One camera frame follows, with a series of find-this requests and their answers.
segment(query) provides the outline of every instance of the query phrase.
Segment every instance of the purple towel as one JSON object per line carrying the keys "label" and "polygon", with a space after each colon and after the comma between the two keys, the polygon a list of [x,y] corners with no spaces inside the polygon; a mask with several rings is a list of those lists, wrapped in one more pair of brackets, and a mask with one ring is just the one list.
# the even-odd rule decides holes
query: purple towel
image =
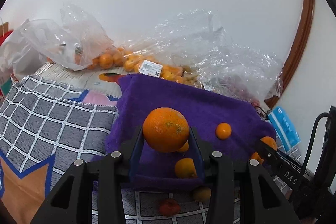
{"label": "purple towel", "polygon": [[[122,90],[117,102],[119,117],[106,140],[107,153],[118,150],[123,141],[133,136],[134,128],[141,126],[147,115],[159,107],[171,107],[181,112],[189,126],[197,128],[203,140],[211,142],[215,150],[233,160],[247,161],[255,151],[253,145],[258,139],[276,136],[271,124],[262,121],[247,102],[141,74],[128,75],[119,82]],[[221,122],[229,123],[232,128],[232,134],[226,140],[219,140],[215,135]],[[184,157],[190,157],[188,151],[185,155],[158,153],[145,142],[131,187],[194,189],[202,183],[199,179],[178,179],[174,174],[175,163]]]}

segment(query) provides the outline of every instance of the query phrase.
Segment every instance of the blue package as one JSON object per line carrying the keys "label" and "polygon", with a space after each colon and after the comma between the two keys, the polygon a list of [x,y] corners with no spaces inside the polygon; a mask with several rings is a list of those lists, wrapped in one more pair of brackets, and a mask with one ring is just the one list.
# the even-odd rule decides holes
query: blue package
{"label": "blue package", "polygon": [[278,133],[286,153],[301,141],[295,126],[282,107],[276,107],[268,115],[268,119]]}

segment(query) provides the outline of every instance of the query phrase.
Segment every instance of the price label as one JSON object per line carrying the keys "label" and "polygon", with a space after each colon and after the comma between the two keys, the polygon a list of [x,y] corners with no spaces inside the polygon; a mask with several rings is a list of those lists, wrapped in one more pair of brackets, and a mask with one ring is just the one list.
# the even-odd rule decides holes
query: price label
{"label": "price label", "polygon": [[203,82],[203,87],[204,87],[204,89],[207,90],[207,91],[213,91],[213,90],[214,90],[214,88],[213,88],[213,86],[211,85],[210,81],[204,81],[204,82]]}
{"label": "price label", "polygon": [[162,70],[162,65],[144,60],[139,68],[139,72],[144,75],[154,76],[159,78]]}

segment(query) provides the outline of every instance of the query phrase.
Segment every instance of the wooden frame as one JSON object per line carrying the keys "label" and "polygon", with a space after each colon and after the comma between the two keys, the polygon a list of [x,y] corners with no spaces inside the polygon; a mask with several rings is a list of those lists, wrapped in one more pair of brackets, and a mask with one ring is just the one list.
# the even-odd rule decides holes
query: wooden frame
{"label": "wooden frame", "polygon": [[[297,29],[293,45],[291,47],[288,58],[283,66],[282,82],[284,92],[292,79],[306,48],[310,34],[311,24],[314,16],[315,0],[303,0],[301,19]],[[279,97],[273,96],[265,100],[269,108],[273,108],[278,102]]]}

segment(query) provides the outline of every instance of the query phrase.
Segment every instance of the plastic bag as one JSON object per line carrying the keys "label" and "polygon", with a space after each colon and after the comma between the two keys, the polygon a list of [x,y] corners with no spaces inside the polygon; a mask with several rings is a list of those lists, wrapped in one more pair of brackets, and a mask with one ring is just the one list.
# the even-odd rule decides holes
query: plastic bag
{"label": "plastic bag", "polygon": [[0,70],[6,75],[13,73],[18,80],[34,74],[46,62],[46,58],[39,54],[21,34],[28,23],[27,19],[6,38],[0,47]]}
{"label": "plastic bag", "polygon": [[180,13],[124,47],[128,71],[137,72],[144,59],[150,60],[163,65],[161,78],[249,102],[281,90],[282,62],[233,44],[211,11]]}
{"label": "plastic bag", "polygon": [[32,47],[72,70],[98,64],[108,69],[116,65],[116,60],[122,65],[122,55],[94,16],[73,4],[65,5],[60,12],[63,28],[51,19],[32,20],[25,25],[22,35]]}

